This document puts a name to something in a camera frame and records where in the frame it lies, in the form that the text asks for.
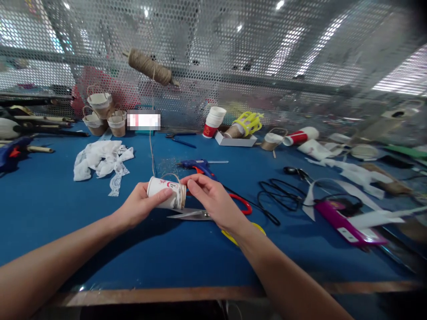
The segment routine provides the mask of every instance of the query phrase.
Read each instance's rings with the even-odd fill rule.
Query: jute string
[[[135,48],[130,49],[128,63],[132,68],[148,77],[153,75],[153,79],[164,86],[167,86],[172,79],[172,72],[169,69],[151,60],[149,56]]]

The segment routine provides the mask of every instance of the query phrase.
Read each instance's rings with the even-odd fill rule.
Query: wooden table edge
[[[330,294],[401,292],[416,290],[415,281],[324,283]],[[246,300],[265,297],[253,287],[195,287],[135,290],[98,290],[59,292],[48,303],[50,306],[77,307],[101,304],[131,304],[196,300]]]

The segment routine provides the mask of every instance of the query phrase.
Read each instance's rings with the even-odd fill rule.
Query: green object
[[[410,156],[411,158],[427,158],[427,152],[418,151],[412,148],[400,147],[400,146],[386,146],[384,149],[399,152],[404,155]]]

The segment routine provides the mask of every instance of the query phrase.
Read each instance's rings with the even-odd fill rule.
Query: stack of paper cups
[[[203,130],[203,136],[205,138],[212,138],[217,131],[217,128],[221,125],[227,110],[221,107],[211,107],[208,116],[206,117],[205,129]]]

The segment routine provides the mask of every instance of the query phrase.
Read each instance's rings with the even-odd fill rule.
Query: spool of twine
[[[172,79],[172,72],[169,69],[151,60],[149,56],[135,48],[130,49],[128,63],[135,70],[144,73],[151,79],[154,78],[156,82],[164,86],[167,86]]]
[[[283,138],[288,134],[288,131],[286,129],[284,129],[284,128],[273,128],[270,131],[268,131],[268,133],[272,132],[274,129],[281,129],[281,130],[283,130],[285,132],[285,134],[283,135]],[[277,143],[267,142],[266,139],[264,138],[264,140],[261,143],[260,147],[263,148],[266,151],[273,151],[279,144],[281,144],[281,142],[277,142]]]

